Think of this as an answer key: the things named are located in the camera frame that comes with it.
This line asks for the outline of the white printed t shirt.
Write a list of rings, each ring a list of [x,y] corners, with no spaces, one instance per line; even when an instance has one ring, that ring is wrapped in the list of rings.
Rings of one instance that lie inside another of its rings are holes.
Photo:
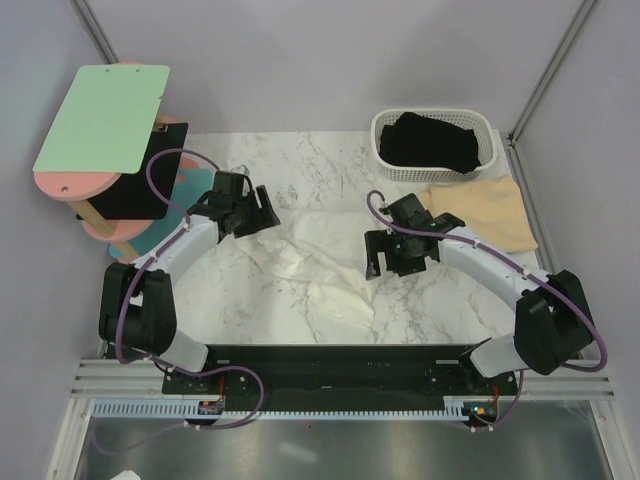
[[[377,228],[362,212],[283,210],[281,224],[235,241],[266,276],[295,292],[293,310],[314,344],[378,344],[374,297],[366,278],[364,234]]]

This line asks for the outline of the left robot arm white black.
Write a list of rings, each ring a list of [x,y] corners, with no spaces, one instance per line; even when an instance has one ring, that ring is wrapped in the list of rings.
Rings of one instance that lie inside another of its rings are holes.
[[[98,333],[119,361],[150,357],[185,371],[190,387],[208,393],[218,385],[220,371],[208,362],[209,348],[179,329],[173,287],[226,237],[254,235],[278,226],[280,219],[265,186],[229,171],[216,172],[211,189],[186,214],[182,224],[134,263],[107,268]]]

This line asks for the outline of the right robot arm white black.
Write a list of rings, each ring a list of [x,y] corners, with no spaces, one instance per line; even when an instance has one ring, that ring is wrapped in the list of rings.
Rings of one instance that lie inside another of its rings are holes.
[[[591,344],[599,350],[592,371],[606,366],[607,350],[576,275],[529,268],[481,239],[460,218],[450,213],[432,216],[414,194],[375,207],[371,199],[380,194],[369,192],[366,202],[384,226],[365,234],[368,279],[383,271],[399,277],[421,273],[427,260],[433,260],[466,274],[514,314],[512,333],[485,340],[467,353],[467,362],[457,371],[465,391],[481,393],[494,377],[511,371],[578,371],[581,367],[573,359]]]

